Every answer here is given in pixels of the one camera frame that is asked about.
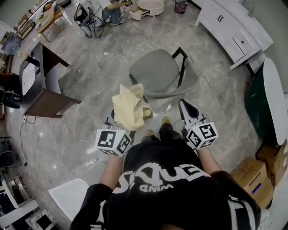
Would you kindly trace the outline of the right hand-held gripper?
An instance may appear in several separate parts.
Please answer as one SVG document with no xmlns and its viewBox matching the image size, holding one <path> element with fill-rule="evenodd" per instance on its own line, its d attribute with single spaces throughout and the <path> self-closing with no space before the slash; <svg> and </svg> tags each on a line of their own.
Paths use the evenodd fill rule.
<svg viewBox="0 0 288 230">
<path fill-rule="evenodd" d="M 199 150 L 212 145 L 219 137 L 213 122 L 204 117 L 203 110 L 196 104 L 185 99 L 179 100 L 181 119 L 184 121 L 187 134 L 186 143 L 193 150 Z M 191 120 L 199 120 L 192 125 Z"/>
</svg>

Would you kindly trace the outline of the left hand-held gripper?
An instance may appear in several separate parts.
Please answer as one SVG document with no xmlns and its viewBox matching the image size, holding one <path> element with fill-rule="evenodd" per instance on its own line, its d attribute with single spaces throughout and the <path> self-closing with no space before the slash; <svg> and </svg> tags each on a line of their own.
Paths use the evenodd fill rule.
<svg viewBox="0 0 288 230">
<path fill-rule="evenodd" d="M 130 132 L 114 122 L 114 109 L 110 109 L 102 128 L 97 130 L 96 148 L 105 155 L 123 157 L 131 146 Z"/>
</svg>

